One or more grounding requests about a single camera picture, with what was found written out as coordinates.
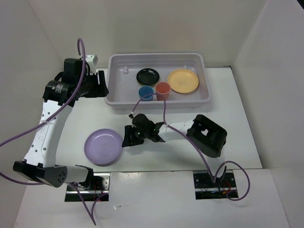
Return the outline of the black plastic plate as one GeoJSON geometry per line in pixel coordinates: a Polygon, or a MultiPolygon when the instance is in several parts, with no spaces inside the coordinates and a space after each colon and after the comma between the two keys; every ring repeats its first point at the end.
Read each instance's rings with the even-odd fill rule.
{"type": "Polygon", "coordinates": [[[160,75],[155,69],[144,68],[136,74],[136,80],[142,84],[153,85],[159,82],[160,75]]]}

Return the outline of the lavender plastic bin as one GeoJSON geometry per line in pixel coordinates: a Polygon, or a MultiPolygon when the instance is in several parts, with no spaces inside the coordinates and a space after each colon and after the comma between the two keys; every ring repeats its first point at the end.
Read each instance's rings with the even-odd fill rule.
{"type": "Polygon", "coordinates": [[[209,82],[203,57],[193,52],[175,53],[136,53],[115,54],[109,58],[107,71],[107,87],[109,94],[105,103],[117,110],[162,109],[163,102],[154,98],[152,101],[140,101],[140,83],[137,73],[151,68],[160,75],[160,81],[167,81],[174,70],[187,69],[199,80],[197,88],[186,94],[171,90],[167,100],[167,108],[198,108],[207,103],[211,96],[209,82]]]}

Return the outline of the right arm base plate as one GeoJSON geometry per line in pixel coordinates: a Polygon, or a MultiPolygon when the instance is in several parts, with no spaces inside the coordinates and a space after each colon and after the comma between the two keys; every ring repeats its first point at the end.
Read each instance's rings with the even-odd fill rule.
{"type": "Polygon", "coordinates": [[[224,199],[227,194],[232,199],[238,199],[234,174],[228,171],[222,179],[213,183],[207,172],[193,172],[196,200],[224,199]]]}

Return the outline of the purple plastic plate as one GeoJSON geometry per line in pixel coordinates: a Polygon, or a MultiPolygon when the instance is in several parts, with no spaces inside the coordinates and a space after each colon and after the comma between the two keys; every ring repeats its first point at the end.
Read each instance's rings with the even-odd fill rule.
{"type": "Polygon", "coordinates": [[[89,135],[84,144],[86,158],[98,166],[109,166],[117,162],[122,153],[123,140],[112,129],[99,129],[89,135]]]}

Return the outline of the coral plastic cup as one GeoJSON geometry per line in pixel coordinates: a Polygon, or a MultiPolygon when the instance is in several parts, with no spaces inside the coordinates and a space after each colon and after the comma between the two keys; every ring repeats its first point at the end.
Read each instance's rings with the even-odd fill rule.
{"type": "Polygon", "coordinates": [[[169,98],[171,86],[167,82],[159,82],[155,86],[157,101],[166,101],[169,98]]]}

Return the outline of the blue plastic cup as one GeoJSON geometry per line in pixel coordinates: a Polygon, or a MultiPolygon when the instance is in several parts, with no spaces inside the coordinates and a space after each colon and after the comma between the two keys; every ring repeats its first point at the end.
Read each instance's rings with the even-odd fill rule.
{"type": "Polygon", "coordinates": [[[142,86],[138,91],[139,98],[142,98],[142,101],[152,101],[154,97],[154,90],[148,85],[142,86]]]}

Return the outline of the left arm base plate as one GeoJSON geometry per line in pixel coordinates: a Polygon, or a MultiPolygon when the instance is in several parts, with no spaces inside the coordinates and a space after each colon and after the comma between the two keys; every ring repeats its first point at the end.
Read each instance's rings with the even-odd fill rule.
{"type": "Polygon", "coordinates": [[[74,182],[72,187],[67,185],[65,193],[65,202],[80,202],[78,192],[83,197],[85,202],[101,201],[106,202],[109,200],[110,189],[110,173],[95,172],[93,181],[90,185],[84,186],[81,183],[74,182]]]}

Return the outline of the beige bear plate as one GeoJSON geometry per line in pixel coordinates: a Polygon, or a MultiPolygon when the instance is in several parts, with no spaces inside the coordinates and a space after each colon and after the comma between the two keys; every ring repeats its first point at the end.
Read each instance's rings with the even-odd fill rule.
{"type": "Polygon", "coordinates": [[[169,73],[167,82],[173,91],[188,94],[196,90],[199,85],[199,78],[190,70],[176,69],[169,73]]]}

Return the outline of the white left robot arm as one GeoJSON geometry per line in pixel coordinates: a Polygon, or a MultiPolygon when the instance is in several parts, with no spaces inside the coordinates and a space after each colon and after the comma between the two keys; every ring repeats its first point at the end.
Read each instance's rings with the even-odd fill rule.
{"type": "Polygon", "coordinates": [[[37,129],[24,159],[13,165],[13,170],[28,180],[55,188],[71,182],[84,190],[94,186],[93,169],[56,164],[60,137],[75,102],[81,97],[106,97],[109,93],[104,72],[96,71],[97,55],[87,55],[85,60],[85,74],[82,75],[82,59],[65,59],[64,70],[45,87],[40,119],[42,126],[37,129]]]}

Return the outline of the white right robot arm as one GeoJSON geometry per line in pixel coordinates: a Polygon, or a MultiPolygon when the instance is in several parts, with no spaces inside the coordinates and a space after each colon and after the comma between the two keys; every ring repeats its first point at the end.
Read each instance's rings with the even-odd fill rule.
{"type": "Polygon", "coordinates": [[[179,123],[154,123],[144,114],[130,113],[129,118],[132,123],[124,127],[123,148],[144,144],[145,139],[154,143],[187,140],[201,156],[209,173],[210,185],[218,187],[225,181],[224,174],[219,171],[225,164],[222,163],[218,170],[212,172],[205,156],[214,159],[221,157],[228,133],[206,116],[199,114],[193,120],[179,123]]]}

